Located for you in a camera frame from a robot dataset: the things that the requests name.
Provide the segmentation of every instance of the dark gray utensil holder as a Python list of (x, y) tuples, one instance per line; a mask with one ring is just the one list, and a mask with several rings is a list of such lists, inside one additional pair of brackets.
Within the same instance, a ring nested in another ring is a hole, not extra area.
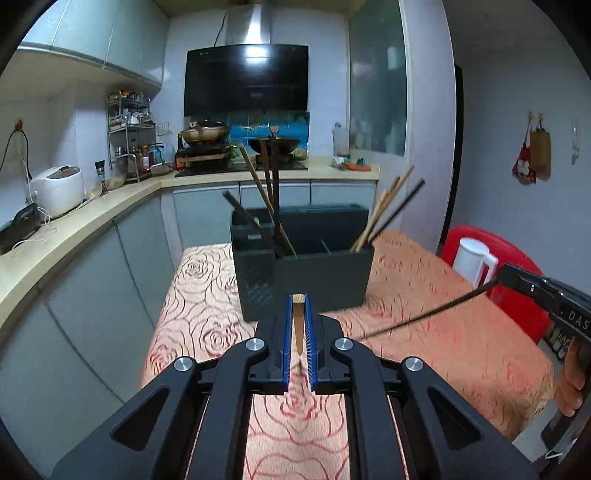
[[(265, 209), (249, 213), (261, 228), (273, 230)], [(349, 248), (365, 228), (368, 214), (359, 205), (282, 208), (281, 223), (298, 255), (276, 258), (234, 212), (230, 232), (243, 318), (272, 318), (275, 302), (293, 293), (309, 294), (318, 312), (361, 305), (374, 248), (369, 245), (359, 253)]]

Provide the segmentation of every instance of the white kettle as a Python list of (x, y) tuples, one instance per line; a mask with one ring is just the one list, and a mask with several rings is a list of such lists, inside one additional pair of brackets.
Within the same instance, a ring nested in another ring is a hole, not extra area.
[(494, 275), (498, 264), (499, 259), (491, 254), (490, 249), (485, 244), (473, 238), (465, 237), (460, 240), (460, 247), (457, 249), (453, 269), (477, 287), (480, 285), (484, 266), (488, 267), (484, 280), (484, 283), (487, 283)]

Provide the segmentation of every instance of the blue tile backsplash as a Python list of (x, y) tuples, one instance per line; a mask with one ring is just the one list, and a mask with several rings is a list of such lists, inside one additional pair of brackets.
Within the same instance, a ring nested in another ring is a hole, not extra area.
[(308, 149), (310, 136), (309, 112), (229, 112), (211, 113), (209, 115), (195, 115), (191, 120), (201, 121), (208, 117), (215, 122), (224, 122), (230, 127), (230, 141), (242, 142), (246, 150), (253, 154), (248, 146), (249, 138), (269, 136), (269, 126), (279, 127), (278, 137), (299, 138), (299, 148)]

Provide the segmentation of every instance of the red bag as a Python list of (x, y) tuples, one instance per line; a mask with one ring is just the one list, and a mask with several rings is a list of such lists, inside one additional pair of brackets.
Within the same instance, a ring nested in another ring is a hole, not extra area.
[(527, 139), (531, 130), (531, 120), (533, 115), (529, 115), (529, 121), (527, 123), (527, 131), (525, 132), (525, 140), (523, 141), (523, 147), (519, 152), (519, 157), (513, 166), (513, 175), (524, 185), (535, 183), (535, 172), (531, 169), (531, 152), (527, 145)]

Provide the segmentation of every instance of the pot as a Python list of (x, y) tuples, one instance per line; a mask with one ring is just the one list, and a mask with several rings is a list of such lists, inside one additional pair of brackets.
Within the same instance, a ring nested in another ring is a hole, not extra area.
[(228, 126), (222, 122), (204, 120), (188, 130), (183, 130), (181, 136), (185, 142), (193, 145), (196, 142), (224, 140), (229, 131)]

